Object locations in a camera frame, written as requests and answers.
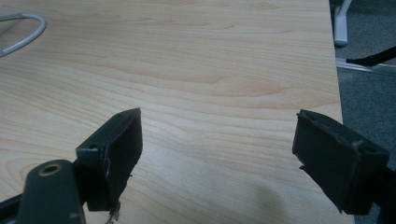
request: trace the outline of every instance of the table top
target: table top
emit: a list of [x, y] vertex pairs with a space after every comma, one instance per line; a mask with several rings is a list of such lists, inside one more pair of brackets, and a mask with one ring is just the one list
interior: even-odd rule
[[[0, 58], [0, 200], [140, 107], [143, 154], [120, 223], [352, 223], [291, 153], [301, 108], [341, 120], [328, 4], [2, 1], [0, 13], [48, 25]], [[1, 47], [37, 26], [1, 22]]]

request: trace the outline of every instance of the cable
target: cable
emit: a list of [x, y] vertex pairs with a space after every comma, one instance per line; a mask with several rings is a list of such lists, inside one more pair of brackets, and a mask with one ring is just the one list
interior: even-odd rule
[[46, 29], [46, 21], [41, 16], [38, 16], [35, 14], [17, 12], [17, 13], [0, 15], [0, 21], [19, 20], [19, 19], [35, 19], [35, 20], [40, 21], [40, 25], [31, 35], [27, 36], [22, 41], [14, 44], [6, 49], [2, 49], [0, 51], [0, 57], [4, 56], [6, 54], [9, 54], [17, 49], [22, 48], [23, 46], [25, 46], [27, 44], [29, 44], [34, 39], [36, 39], [39, 35], [41, 35], [43, 33], [44, 29]]

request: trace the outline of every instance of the chair leg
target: chair leg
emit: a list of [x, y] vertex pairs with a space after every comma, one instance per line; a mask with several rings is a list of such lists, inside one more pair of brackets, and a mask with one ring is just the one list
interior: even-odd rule
[[347, 45], [347, 10], [352, 0], [345, 0], [341, 7], [334, 11], [334, 45], [344, 47]]

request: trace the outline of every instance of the black object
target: black object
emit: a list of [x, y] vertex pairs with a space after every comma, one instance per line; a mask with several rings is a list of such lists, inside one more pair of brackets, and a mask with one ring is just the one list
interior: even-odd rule
[[346, 59], [346, 62], [355, 63], [362, 66], [375, 66], [379, 63], [384, 63], [394, 58], [396, 58], [396, 46], [365, 58]]
[[0, 223], [85, 223], [81, 206], [117, 217], [119, 198], [142, 153], [140, 109], [123, 111], [77, 149], [78, 158], [33, 169], [24, 193], [0, 203]]
[[334, 119], [301, 110], [292, 152], [340, 212], [367, 215], [377, 203], [382, 221], [395, 223], [396, 174], [384, 148]]

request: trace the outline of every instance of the gray carpet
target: gray carpet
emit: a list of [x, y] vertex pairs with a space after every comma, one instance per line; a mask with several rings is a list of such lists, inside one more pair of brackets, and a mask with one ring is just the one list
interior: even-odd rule
[[[331, 0], [331, 12], [342, 0]], [[396, 46], [396, 1], [354, 0], [347, 13], [348, 44], [338, 58], [362, 58]], [[396, 60], [386, 62], [396, 64]], [[396, 168], [396, 77], [337, 69], [344, 124], [391, 152]], [[376, 223], [379, 209], [355, 216], [356, 224]]]

